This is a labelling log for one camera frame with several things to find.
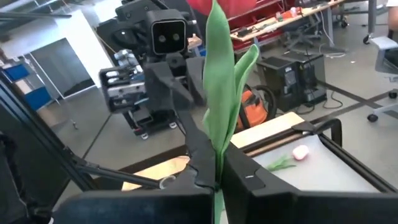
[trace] table leg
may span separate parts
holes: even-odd
[[[345,10],[345,6],[344,6],[344,3],[343,4],[340,4],[339,6],[338,6],[338,10],[339,10],[339,13],[340,13],[340,17],[339,17],[339,21],[340,22],[343,22],[343,20],[344,20],[344,10]]]
[[[376,25],[376,11],[377,11],[377,1],[369,0],[368,2],[368,35],[364,38],[364,44],[369,43],[369,39],[374,33],[374,27]]]
[[[257,58],[258,61],[261,61],[261,50],[260,50],[260,43],[257,37],[253,38],[254,44],[259,48],[259,57]]]
[[[334,36],[333,36],[333,18],[331,16],[331,8],[326,10],[326,21],[324,21],[326,34],[329,36],[329,47],[335,46]]]

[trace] black box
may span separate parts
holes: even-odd
[[[286,112],[303,103],[297,62],[269,57],[257,63],[257,71],[261,84],[274,92],[278,109]]]
[[[304,101],[311,107],[327,99],[326,88],[318,84],[318,80],[326,82],[325,58],[322,54],[305,54],[286,52],[280,58],[297,62],[298,80],[303,89]]]

